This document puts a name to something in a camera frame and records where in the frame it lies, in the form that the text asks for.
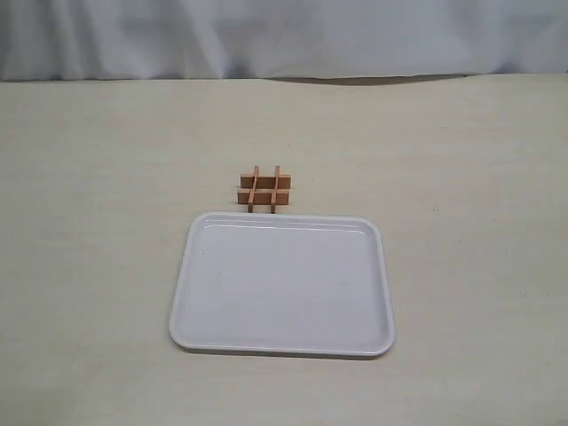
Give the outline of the notched wooden piece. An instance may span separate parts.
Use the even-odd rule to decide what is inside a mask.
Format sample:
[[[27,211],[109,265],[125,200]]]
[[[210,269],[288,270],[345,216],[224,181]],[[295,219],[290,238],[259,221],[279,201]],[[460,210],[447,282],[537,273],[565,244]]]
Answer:
[[[252,182],[251,187],[249,188],[248,192],[248,213],[253,213],[254,211],[254,205],[255,205],[254,199],[255,199],[258,176],[259,176],[259,166],[255,165],[251,180]]]
[[[289,204],[290,191],[288,189],[256,189],[253,194],[250,189],[241,188],[237,190],[237,202],[240,205],[276,205],[285,206]]]
[[[258,175],[255,177],[253,174],[241,174],[240,188],[251,189],[254,184],[254,180],[256,180],[257,190],[272,190],[275,187],[282,190],[289,190],[291,188],[291,176],[287,174],[280,174],[278,177],[264,175]]]
[[[270,201],[270,206],[271,206],[270,209],[272,214],[276,213],[279,177],[280,177],[280,165],[276,165],[274,169],[274,184],[271,191],[271,201]]]

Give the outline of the white plastic tray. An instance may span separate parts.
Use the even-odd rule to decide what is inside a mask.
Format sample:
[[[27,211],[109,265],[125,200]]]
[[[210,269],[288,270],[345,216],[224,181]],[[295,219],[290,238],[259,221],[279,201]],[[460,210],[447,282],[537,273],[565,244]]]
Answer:
[[[382,356],[396,339],[382,236],[360,217],[197,217],[169,332],[189,351]]]

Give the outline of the white backdrop cloth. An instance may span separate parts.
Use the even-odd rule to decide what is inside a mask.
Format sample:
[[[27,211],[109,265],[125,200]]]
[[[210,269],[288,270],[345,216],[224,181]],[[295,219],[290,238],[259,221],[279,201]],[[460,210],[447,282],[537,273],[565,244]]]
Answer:
[[[1,77],[315,79],[567,69],[564,1],[4,1]]]

